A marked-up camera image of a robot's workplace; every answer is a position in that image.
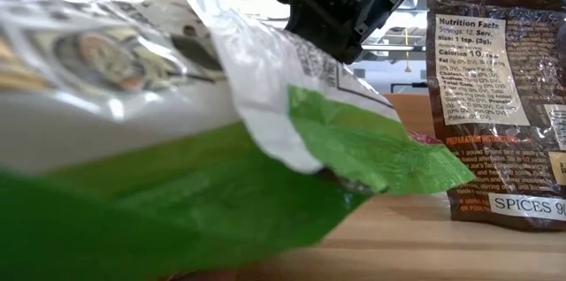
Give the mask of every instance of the white label sticker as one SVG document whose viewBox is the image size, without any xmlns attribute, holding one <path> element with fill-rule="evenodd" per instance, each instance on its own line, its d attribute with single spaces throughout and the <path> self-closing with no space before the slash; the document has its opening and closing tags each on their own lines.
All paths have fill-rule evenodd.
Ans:
<svg viewBox="0 0 566 281">
<path fill-rule="evenodd" d="M 560 150 L 566 150 L 566 105 L 545 104 Z"/>
<path fill-rule="evenodd" d="M 505 50 L 505 20 L 436 16 L 436 76 L 446 125 L 529 125 Z"/>
<path fill-rule="evenodd" d="M 515 194 L 489 194 L 494 213 L 566 221 L 566 201 Z"/>
</svg>

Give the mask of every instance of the snack bag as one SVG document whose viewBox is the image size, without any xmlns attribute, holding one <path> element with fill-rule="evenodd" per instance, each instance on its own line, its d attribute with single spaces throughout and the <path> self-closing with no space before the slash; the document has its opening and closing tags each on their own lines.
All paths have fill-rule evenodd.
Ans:
<svg viewBox="0 0 566 281">
<path fill-rule="evenodd" d="M 436 137 L 477 179 L 455 220 L 566 229 L 566 10 L 562 0 L 429 0 Z"/>
<path fill-rule="evenodd" d="M 374 194 L 472 179 L 341 64 L 216 0 L 0 0 L 0 88 L 5 279 L 234 266 Z"/>
</svg>

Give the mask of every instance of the nutrition facts label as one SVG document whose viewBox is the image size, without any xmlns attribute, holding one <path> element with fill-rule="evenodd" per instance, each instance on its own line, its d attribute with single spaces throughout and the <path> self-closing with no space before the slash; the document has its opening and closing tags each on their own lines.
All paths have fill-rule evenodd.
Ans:
<svg viewBox="0 0 566 281">
<path fill-rule="evenodd" d="M 446 125 L 529 125 L 505 50 L 505 20 L 436 16 L 436 76 Z"/>
</svg>

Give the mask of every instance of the brown spice packet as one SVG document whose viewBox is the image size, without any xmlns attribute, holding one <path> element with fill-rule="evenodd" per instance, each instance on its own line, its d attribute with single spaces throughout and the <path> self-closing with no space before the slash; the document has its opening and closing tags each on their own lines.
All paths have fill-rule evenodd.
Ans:
<svg viewBox="0 0 566 281">
<path fill-rule="evenodd" d="M 429 0 L 436 137 L 477 176 L 448 192 L 454 220 L 566 230 L 562 0 Z"/>
</svg>

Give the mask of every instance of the wooden tabletop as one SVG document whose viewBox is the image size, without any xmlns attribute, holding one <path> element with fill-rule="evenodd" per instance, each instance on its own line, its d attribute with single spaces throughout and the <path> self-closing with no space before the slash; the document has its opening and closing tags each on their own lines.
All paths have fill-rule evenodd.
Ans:
<svg viewBox="0 0 566 281">
<path fill-rule="evenodd" d="M 566 233 L 452 222 L 445 194 L 367 202 L 319 246 L 240 271 L 239 281 L 565 281 Z"/>
</svg>

